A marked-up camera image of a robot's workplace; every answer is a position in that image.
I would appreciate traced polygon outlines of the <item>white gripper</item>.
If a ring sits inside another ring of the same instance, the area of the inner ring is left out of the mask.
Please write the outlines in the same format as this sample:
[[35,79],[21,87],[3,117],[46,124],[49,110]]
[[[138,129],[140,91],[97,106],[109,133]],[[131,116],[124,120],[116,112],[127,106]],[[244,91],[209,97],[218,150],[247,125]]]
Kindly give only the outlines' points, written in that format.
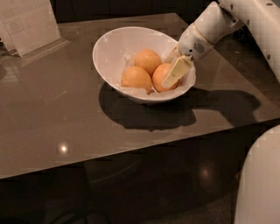
[[175,45],[163,59],[164,63],[171,63],[171,66],[162,81],[162,86],[164,88],[170,88],[176,84],[189,72],[193,63],[192,60],[201,59],[213,47],[200,34],[195,24],[190,24],[181,34],[178,46]]

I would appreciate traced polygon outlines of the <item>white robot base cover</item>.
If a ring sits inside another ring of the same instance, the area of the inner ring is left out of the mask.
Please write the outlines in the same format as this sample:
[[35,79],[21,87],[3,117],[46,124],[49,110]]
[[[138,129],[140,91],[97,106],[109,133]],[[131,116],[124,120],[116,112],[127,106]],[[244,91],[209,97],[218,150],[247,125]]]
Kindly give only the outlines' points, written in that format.
[[246,156],[234,224],[280,224],[280,125],[258,137]]

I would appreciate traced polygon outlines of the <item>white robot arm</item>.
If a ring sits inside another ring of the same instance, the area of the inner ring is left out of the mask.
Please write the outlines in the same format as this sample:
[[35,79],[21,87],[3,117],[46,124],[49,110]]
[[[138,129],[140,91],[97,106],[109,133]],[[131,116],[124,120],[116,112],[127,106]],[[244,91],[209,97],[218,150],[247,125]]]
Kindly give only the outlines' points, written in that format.
[[165,61],[171,64],[162,86],[170,88],[191,64],[223,37],[247,27],[271,70],[280,80],[280,6],[275,0],[216,0],[181,34]]

